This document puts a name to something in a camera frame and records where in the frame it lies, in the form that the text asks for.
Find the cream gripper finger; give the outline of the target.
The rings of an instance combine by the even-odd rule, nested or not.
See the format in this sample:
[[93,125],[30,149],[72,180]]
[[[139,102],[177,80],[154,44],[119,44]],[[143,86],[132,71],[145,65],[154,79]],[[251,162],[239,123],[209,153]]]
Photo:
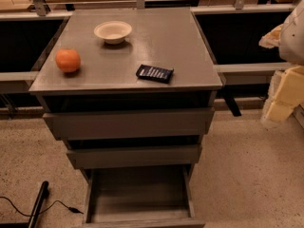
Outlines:
[[263,48],[278,48],[280,45],[280,33],[283,25],[278,25],[261,37],[258,44]]
[[304,102],[304,66],[293,66],[285,71],[277,70],[271,79],[268,99],[263,109],[263,124],[285,122],[294,109]]

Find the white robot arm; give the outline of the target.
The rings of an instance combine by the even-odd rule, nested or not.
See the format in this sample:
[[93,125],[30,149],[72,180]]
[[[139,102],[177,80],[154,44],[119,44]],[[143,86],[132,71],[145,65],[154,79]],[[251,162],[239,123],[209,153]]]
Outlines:
[[304,0],[283,24],[262,36],[258,44],[278,48],[280,58],[291,64],[285,71],[275,72],[262,110],[261,122],[274,125],[285,122],[304,102]]

